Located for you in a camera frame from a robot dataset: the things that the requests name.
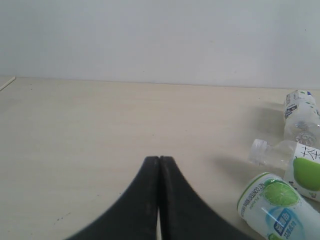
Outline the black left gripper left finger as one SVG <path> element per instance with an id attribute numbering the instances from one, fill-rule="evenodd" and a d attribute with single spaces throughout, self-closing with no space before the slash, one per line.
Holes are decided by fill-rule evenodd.
<path id="1" fill-rule="evenodd" d="M 155 240 L 160 158 L 148 156 L 119 199 L 70 240 Z"/>

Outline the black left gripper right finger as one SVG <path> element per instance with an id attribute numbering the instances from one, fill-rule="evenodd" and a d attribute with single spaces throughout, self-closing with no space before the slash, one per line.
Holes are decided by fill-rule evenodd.
<path id="1" fill-rule="evenodd" d="M 163 240 L 249 240 L 193 190 L 171 156 L 160 157 L 159 214 Z"/>

